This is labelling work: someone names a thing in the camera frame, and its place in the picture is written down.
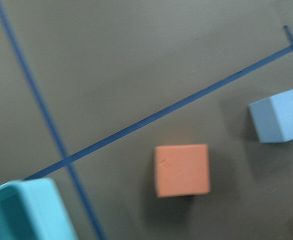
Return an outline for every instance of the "blue cube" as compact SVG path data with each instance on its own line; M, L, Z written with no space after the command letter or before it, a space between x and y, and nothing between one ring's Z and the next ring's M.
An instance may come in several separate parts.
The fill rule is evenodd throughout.
M293 89L249 105L261 143L293 140Z
M0 240L78 240L53 180L0 186Z

